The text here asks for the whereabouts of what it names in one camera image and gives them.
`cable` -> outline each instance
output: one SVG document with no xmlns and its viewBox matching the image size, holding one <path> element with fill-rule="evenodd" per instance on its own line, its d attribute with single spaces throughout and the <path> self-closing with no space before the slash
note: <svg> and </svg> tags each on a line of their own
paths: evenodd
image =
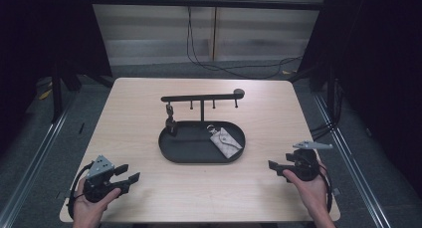
<svg viewBox="0 0 422 228">
<path fill-rule="evenodd" d="M 311 129 L 311 132 L 317 131 L 317 133 L 313 134 L 313 140 L 317 140 L 317 139 L 323 137 L 328 132 L 333 130 L 339 123 L 339 120 L 340 120 L 340 117 L 341 117 L 341 108 L 342 108 L 342 100 L 343 100 L 344 92 L 342 91 L 342 89 L 338 85 L 338 83 L 336 83 L 335 85 L 336 85 L 335 96 L 336 96 L 337 105 L 335 107 L 334 118 L 331 122 L 329 122 L 327 124 L 323 124 L 323 125 L 320 125 L 316 128 Z"/>
<path fill-rule="evenodd" d="M 194 39 L 193 39 L 193 30 L 192 30 L 192 11 L 191 8 L 188 7 L 188 16 L 189 16 L 189 20 L 188 20 L 188 32 L 187 32 L 187 39 L 186 39 L 186 55 L 189 59 L 190 62 L 192 62 L 194 65 L 200 66 L 201 68 L 208 70 L 208 71 L 224 71 L 226 73 L 229 73 L 231 75 L 237 76 L 237 77 L 241 77 L 244 79 L 250 79 L 250 80 L 265 80 L 265 79 L 269 79 L 272 78 L 276 75 L 278 75 L 280 73 L 281 70 L 281 65 L 285 65 L 287 63 L 290 63 L 292 61 L 295 60 L 301 60 L 303 56 L 299 56 L 299 57 L 295 57 L 295 58 L 285 58 L 280 60 L 278 63 L 276 64 L 272 64 L 272 65 L 261 65 L 261 66 L 236 66 L 236 67 L 227 67 L 227 68 L 222 68 L 222 67 L 218 67 L 218 66 L 214 66 L 214 65 L 209 65 L 209 64 L 202 64 L 197 56 L 196 56 L 196 51 L 195 51 L 195 46 L 194 46 Z M 189 55 L 189 41 L 192 47 L 192 52 L 193 52 L 193 56 L 195 58 L 195 60 L 193 60 L 190 55 Z M 270 67 L 275 67 L 277 66 L 278 69 L 271 75 L 269 76 L 265 76 L 265 77 L 248 77 L 248 76 L 243 76 L 234 72 L 231 72 L 230 70 L 233 69 L 242 69 L 242 68 L 270 68 Z"/>
<path fill-rule="evenodd" d="M 82 176 L 82 174 L 86 171 L 89 170 L 92 166 L 93 166 L 94 162 L 92 161 L 90 164 L 84 166 L 84 168 L 82 168 L 82 170 L 78 173 L 77 177 L 74 180 L 74 183 L 72 184 L 72 189 L 71 189 L 71 195 L 69 196 L 69 203 L 68 203 L 68 212 L 69 215 L 71 216 L 72 219 L 74 219 L 74 205 L 75 205 L 75 201 L 78 197 L 80 197 L 81 195 L 75 197 L 75 190 L 77 188 L 77 184 Z"/>
<path fill-rule="evenodd" d="M 323 183 L 325 183 L 325 187 L 326 187 L 326 210 L 328 211 L 328 213 L 331 211 L 331 206 L 332 206 L 332 183 L 331 183 L 331 178 L 328 175 L 328 170 L 319 165 L 319 167 L 321 167 L 323 170 L 325 170 L 325 175 L 322 174 L 322 172 L 319 172 L 319 176 L 322 177 Z"/>
</svg>

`wrist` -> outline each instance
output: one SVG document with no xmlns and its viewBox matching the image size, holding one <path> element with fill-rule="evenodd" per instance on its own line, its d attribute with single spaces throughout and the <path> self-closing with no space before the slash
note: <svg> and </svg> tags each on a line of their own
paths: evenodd
<svg viewBox="0 0 422 228">
<path fill-rule="evenodd" d="M 335 227 L 325 206 L 318 206 L 308 209 L 317 228 Z"/>
</svg>

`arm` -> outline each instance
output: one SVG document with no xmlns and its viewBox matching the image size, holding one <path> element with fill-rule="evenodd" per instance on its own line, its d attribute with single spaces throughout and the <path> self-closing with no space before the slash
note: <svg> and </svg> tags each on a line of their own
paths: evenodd
<svg viewBox="0 0 422 228">
<path fill-rule="evenodd" d="M 285 177 L 291 181 L 301 196 L 311 218 L 318 228 L 335 227 L 326 210 L 326 188 L 322 177 L 318 176 L 312 181 L 301 181 L 294 173 L 285 169 Z"/>
<path fill-rule="evenodd" d="M 74 206 L 74 228 L 97 228 L 107 206 L 120 195 L 120 189 L 116 188 L 103 200 L 92 203 L 82 195 L 84 182 L 85 179 L 81 179 L 78 184 L 78 198 Z"/>
</svg>

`wooden table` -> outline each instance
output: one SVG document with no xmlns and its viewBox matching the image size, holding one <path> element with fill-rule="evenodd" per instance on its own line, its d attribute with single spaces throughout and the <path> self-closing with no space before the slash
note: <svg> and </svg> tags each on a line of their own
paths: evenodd
<svg viewBox="0 0 422 228">
<path fill-rule="evenodd" d="M 231 94 L 234 101 L 205 102 L 205 120 L 230 121 L 246 137 L 242 156 L 230 164 L 179 164 L 163 157 L 158 137 L 167 113 L 161 97 Z M 172 103 L 175 120 L 200 120 L 199 102 Z M 118 79 L 110 92 L 80 169 L 103 154 L 140 171 L 128 194 L 108 206 L 106 222 L 283 222 L 311 220 L 295 187 L 268 167 L 311 134 L 292 84 L 280 81 Z M 339 218 L 335 200 L 330 215 Z M 72 222 L 64 206 L 60 218 Z"/>
</svg>

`floor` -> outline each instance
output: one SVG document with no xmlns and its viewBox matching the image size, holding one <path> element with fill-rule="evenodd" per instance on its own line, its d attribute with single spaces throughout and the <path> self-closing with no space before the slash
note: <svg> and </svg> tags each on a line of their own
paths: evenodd
<svg viewBox="0 0 422 228">
<path fill-rule="evenodd" d="M 113 79 L 152 77 L 243 80 L 274 75 L 268 80 L 284 80 L 294 73 L 299 62 L 282 65 L 279 71 L 277 67 L 261 67 L 247 70 L 233 69 L 229 70 L 230 73 L 224 70 L 204 70 L 191 63 L 121 66 L 112 69 Z M 260 65 L 262 62 L 221 62 L 218 65 L 232 67 L 251 63 Z M 73 182 L 109 93 L 108 88 L 86 77 L 80 79 L 83 82 L 80 91 L 69 92 L 64 88 L 66 109 L 60 124 L 51 124 L 52 97 L 49 96 L 41 101 L 38 97 L 34 98 L 25 114 L 25 124 L 20 134 L 8 152 L 0 158 L 2 226 L 4 222 L 9 227 L 72 226 L 59 219 L 59 212 L 64 204 L 61 196 Z M 48 81 L 48 78 L 40 81 L 38 95 L 44 91 Z M 299 80 L 294 83 L 294 88 L 307 123 L 310 129 L 313 129 L 325 123 L 318 100 L 324 97 L 324 92 L 311 92 L 308 84 L 308 80 Z M 368 135 L 359 115 L 346 100 L 341 108 L 338 128 L 346 141 L 346 153 L 340 149 L 319 152 L 321 160 L 328 167 L 333 186 L 338 191 L 335 199 L 341 211 L 341 218 L 336 221 L 336 226 L 421 227 L 421 200 L 401 173 L 390 164 L 378 142 Z M 57 129 L 59 132 L 46 137 L 52 129 Z M 339 142 L 333 138 L 334 135 L 333 132 L 329 132 L 318 141 L 332 143 L 335 148 L 339 148 Z M 356 171 L 350 171 L 352 166 L 358 168 L 358 173 L 364 178 L 365 184 L 362 185 L 362 181 L 356 180 L 356 177 L 360 176 L 353 174 Z M 169 227 L 168 224 L 155 224 L 158 225 Z M 245 224 L 221 225 L 246 227 Z M 278 226 L 299 228 L 306 227 L 307 223 L 279 223 Z M 103 224 L 102 227 L 132 227 L 132 224 Z"/>
</svg>

